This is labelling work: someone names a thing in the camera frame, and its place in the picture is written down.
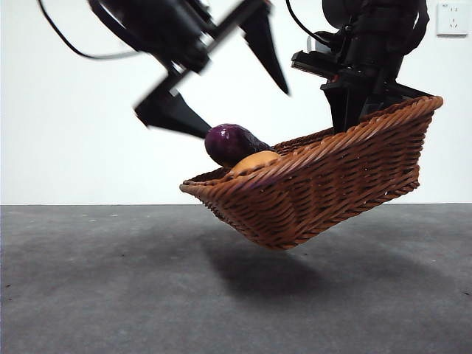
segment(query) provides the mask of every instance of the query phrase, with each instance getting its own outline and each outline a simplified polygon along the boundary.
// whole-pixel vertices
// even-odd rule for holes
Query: purple eggplant
[[[228,168],[253,153],[274,150],[237,124],[221,124],[210,129],[205,137],[205,148],[213,161]]]

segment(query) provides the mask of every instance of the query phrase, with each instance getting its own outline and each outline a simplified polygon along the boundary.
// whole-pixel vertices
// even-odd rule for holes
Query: brown wicker basket
[[[420,97],[274,146],[282,157],[241,173],[220,168],[185,181],[222,221],[270,249],[290,249],[419,186],[425,133],[441,97]]]

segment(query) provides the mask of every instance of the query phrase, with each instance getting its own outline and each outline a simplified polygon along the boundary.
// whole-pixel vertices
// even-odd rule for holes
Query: gray floor
[[[287,252],[202,206],[6,206],[29,353],[472,353],[472,204],[379,206]]]

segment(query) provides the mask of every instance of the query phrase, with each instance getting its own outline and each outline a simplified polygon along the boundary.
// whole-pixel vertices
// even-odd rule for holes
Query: wall outlet
[[[437,5],[437,35],[465,36],[469,32],[471,3],[443,1]]]

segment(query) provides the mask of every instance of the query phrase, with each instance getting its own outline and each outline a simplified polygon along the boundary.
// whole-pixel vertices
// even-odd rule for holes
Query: white wall
[[[86,0],[44,0],[60,28],[89,52],[125,49]],[[321,0],[293,0],[308,27],[330,29]],[[211,1],[215,17],[236,1]],[[421,47],[405,59],[399,82],[442,95],[421,158],[417,191],[399,202],[472,201],[472,35],[437,38],[437,1]],[[283,0],[274,0],[274,38],[292,96],[285,97],[234,35],[203,77],[180,91],[210,125],[236,122],[267,143],[330,125],[323,79],[290,69],[306,35]],[[71,53],[42,18],[36,1],[1,4],[1,200],[3,204],[173,204],[198,202],[180,182],[216,168],[203,141],[145,128],[132,107],[161,80],[151,57],[94,62]]]

